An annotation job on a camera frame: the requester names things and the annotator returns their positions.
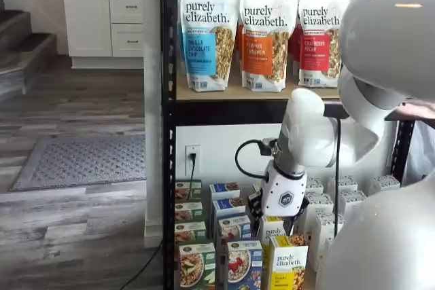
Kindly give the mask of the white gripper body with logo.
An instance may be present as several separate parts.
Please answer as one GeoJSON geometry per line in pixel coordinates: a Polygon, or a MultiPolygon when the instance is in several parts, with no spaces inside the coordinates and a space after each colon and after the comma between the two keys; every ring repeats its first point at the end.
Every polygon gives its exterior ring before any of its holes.
{"type": "Polygon", "coordinates": [[[285,174],[270,160],[262,181],[262,212],[265,216],[294,217],[300,211],[307,186],[307,174],[285,174]]]}

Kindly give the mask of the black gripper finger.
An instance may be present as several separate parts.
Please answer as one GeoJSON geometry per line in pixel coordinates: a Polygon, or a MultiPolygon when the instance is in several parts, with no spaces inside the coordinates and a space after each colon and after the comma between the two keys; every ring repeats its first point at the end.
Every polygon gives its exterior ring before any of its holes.
{"type": "Polygon", "coordinates": [[[254,223],[260,221],[262,212],[262,190],[256,191],[247,197],[249,216],[254,223]]]}
{"type": "Polygon", "coordinates": [[[297,233],[298,223],[299,223],[300,218],[302,217],[302,215],[305,213],[308,205],[309,205],[309,200],[307,198],[303,198],[302,204],[301,204],[300,209],[297,212],[297,214],[295,216],[293,216],[293,217],[290,217],[290,231],[289,231],[289,235],[297,233]]]}

